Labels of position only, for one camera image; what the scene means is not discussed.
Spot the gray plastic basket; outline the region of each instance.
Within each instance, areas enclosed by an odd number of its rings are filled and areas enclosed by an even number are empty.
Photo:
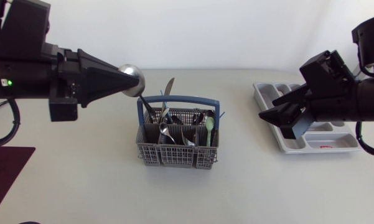
[[[177,144],[174,144],[167,136],[161,135],[159,124],[151,123],[147,112],[142,115],[142,101],[138,99],[140,127],[137,133],[136,144],[139,149],[139,158],[147,166],[159,166],[163,164],[167,167],[191,168],[195,165],[197,169],[211,169],[214,162],[217,162],[217,148],[219,142],[218,132],[218,112],[220,104],[217,100],[199,98],[194,96],[149,96],[145,97],[149,103],[158,101],[181,101],[188,103],[200,103],[215,107],[215,128],[212,132],[212,145],[206,146],[207,130],[206,120],[199,125],[192,125],[192,117],[198,114],[196,109],[170,109],[171,115],[176,115],[184,125],[169,124],[170,135]],[[161,108],[153,108],[157,112],[154,122],[159,119]],[[182,143],[181,131],[195,146],[186,146]]]

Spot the white wall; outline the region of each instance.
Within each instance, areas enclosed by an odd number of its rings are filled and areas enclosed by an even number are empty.
[[[47,42],[141,68],[297,73],[309,57],[337,49],[353,70],[351,30],[374,16],[374,0],[45,1]]]

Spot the cable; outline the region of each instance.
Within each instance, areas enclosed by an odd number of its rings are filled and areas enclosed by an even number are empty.
[[[361,55],[360,55],[360,49],[358,50],[358,64],[360,65],[360,70],[364,74],[368,75],[369,77],[374,78],[374,73],[369,72],[364,66],[361,64]]]
[[[362,129],[362,122],[359,121],[359,122],[357,122],[357,125],[355,125],[355,134],[357,135],[357,140],[360,143],[363,150],[365,150],[367,153],[374,156],[374,148],[370,147],[369,145],[367,145],[363,141],[362,134],[361,134],[361,129]]]
[[[19,109],[18,109],[17,103],[15,102],[15,99],[8,99],[7,102],[10,104],[11,109],[12,109],[12,114],[14,115],[14,121],[12,122],[14,125],[10,133],[6,137],[0,139],[0,146],[8,143],[17,133],[19,125],[21,125],[21,116],[19,115]]]

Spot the metal spoon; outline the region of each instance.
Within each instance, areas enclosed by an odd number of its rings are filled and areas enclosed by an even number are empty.
[[[174,144],[176,144],[174,139],[172,138],[172,136],[169,133],[169,127],[166,123],[161,123],[161,125],[159,125],[159,129],[161,130],[161,133],[163,135],[166,135],[167,137],[171,138],[172,141],[174,142]]]
[[[207,110],[205,112],[205,119],[207,119],[208,117],[214,118],[214,112],[212,110]]]
[[[183,142],[186,146],[195,146],[195,143],[193,143],[192,141],[189,141],[189,140],[184,136],[184,133],[182,132],[182,130],[181,130],[181,137],[182,137],[182,142]]]
[[[153,123],[156,117],[156,113],[154,109],[152,109],[152,107],[149,106],[148,102],[143,98],[143,91],[145,89],[145,78],[144,78],[143,72],[137,66],[130,65],[130,64],[122,65],[118,68],[118,70],[128,75],[137,77],[139,79],[138,85],[128,90],[124,90],[122,92],[126,96],[131,96],[131,97],[139,96],[141,100],[143,101],[145,108],[148,111],[150,122]]]
[[[176,115],[172,115],[172,120],[175,124],[184,125],[184,123]]]
[[[199,115],[194,114],[192,116],[192,124],[199,124],[203,121],[204,114],[199,111]]]

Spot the spoon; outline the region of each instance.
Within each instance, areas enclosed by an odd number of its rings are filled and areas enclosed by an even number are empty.
[[[181,130],[181,136],[182,136],[182,142],[183,142],[186,146],[195,146],[195,143],[189,141],[189,140],[184,136],[184,133],[182,132],[182,130]]]
[[[192,116],[192,124],[199,124],[202,122],[203,120],[203,117],[204,117],[204,114],[202,112],[199,111],[199,115],[197,116],[196,114],[194,114]]]
[[[175,124],[184,125],[184,123],[176,115],[172,115],[172,120]]]
[[[145,78],[144,78],[143,72],[137,66],[130,65],[130,64],[122,65],[118,68],[118,70],[125,74],[134,76],[139,79],[138,85],[130,89],[124,90],[122,91],[122,93],[124,93],[126,96],[131,96],[131,97],[139,96],[141,100],[143,101],[145,108],[148,111],[150,122],[153,123],[154,118],[156,117],[156,113],[154,109],[152,109],[152,107],[149,106],[148,102],[143,98],[143,91],[145,89]]]
[[[172,136],[169,133],[169,127],[166,123],[161,123],[161,125],[159,126],[159,129],[161,130],[161,133],[163,135],[166,135],[167,137],[171,138],[172,141],[174,142],[174,144],[176,144],[174,139],[172,138]]]
[[[206,146],[210,147],[210,140],[211,140],[211,137],[212,137],[212,130],[214,128],[214,118],[212,118],[211,116],[209,116],[207,119],[206,119],[206,129],[207,129],[207,140],[206,140]]]
[[[212,117],[212,118],[214,118],[214,112],[212,111],[212,110],[207,110],[206,112],[205,112],[205,119],[207,119],[208,117]]]

